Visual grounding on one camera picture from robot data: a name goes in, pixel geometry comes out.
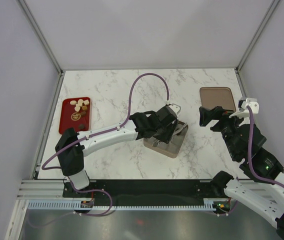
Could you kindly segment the rose gold chocolate box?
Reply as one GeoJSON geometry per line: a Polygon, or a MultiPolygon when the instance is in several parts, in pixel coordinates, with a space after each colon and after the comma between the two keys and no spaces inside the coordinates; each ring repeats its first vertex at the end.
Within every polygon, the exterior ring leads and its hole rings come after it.
{"type": "Polygon", "coordinates": [[[175,159],[180,152],[182,144],[187,135],[188,129],[189,126],[187,126],[179,135],[174,136],[169,143],[160,142],[158,146],[153,147],[152,146],[153,142],[156,139],[154,137],[151,137],[151,138],[144,138],[143,145],[150,150],[153,150],[169,158],[175,159]]]}

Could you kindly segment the white heart chocolate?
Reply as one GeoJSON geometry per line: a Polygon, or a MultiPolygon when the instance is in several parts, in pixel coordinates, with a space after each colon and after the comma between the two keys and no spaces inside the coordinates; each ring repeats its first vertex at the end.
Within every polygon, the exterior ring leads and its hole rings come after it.
{"type": "Polygon", "coordinates": [[[75,110],[76,112],[79,112],[79,111],[80,111],[80,109],[81,109],[81,107],[80,107],[80,106],[78,106],[78,105],[74,108],[74,110],[75,110]]]}

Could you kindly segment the metal tongs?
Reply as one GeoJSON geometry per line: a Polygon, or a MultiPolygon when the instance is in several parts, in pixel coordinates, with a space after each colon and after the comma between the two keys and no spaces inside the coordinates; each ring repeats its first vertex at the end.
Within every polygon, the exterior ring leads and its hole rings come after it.
{"type": "MultiPolygon", "coordinates": [[[[179,135],[187,126],[188,126],[188,123],[187,123],[187,122],[181,122],[181,121],[179,121],[179,122],[177,123],[177,126],[176,126],[175,130],[172,132],[172,135],[171,135],[170,140],[171,140],[174,136],[179,135]]],[[[159,143],[162,143],[162,141],[159,140],[159,139],[156,139],[156,140],[153,141],[152,146],[153,146],[153,147],[157,147],[157,146],[159,145],[159,143]]]]}

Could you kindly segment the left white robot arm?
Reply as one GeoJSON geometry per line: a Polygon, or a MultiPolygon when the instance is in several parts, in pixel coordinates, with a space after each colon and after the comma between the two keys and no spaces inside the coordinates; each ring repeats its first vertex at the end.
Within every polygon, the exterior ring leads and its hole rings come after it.
{"type": "Polygon", "coordinates": [[[181,107],[168,104],[158,111],[136,112],[124,123],[110,129],[76,132],[68,128],[55,146],[62,174],[69,178],[74,192],[87,197],[92,190],[84,170],[84,158],[106,147],[140,139],[154,138],[168,144],[178,125],[181,107]]]}

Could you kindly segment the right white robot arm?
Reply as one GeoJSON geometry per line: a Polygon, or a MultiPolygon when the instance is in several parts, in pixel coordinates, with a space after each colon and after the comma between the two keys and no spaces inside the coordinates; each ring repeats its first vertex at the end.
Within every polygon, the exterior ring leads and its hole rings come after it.
{"type": "Polygon", "coordinates": [[[272,197],[267,200],[225,171],[218,172],[211,180],[210,191],[215,197],[234,199],[250,208],[275,229],[284,240],[284,167],[277,158],[263,148],[266,137],[255,124],[254,116],[259,112],[257,102],[240,102],[239,110],[223,109],[216,106],[199,108],[199,124],[205,127],[212,120],[213,132],[221,133],[231,159],[252,181],[263,187],[272,197]]]}

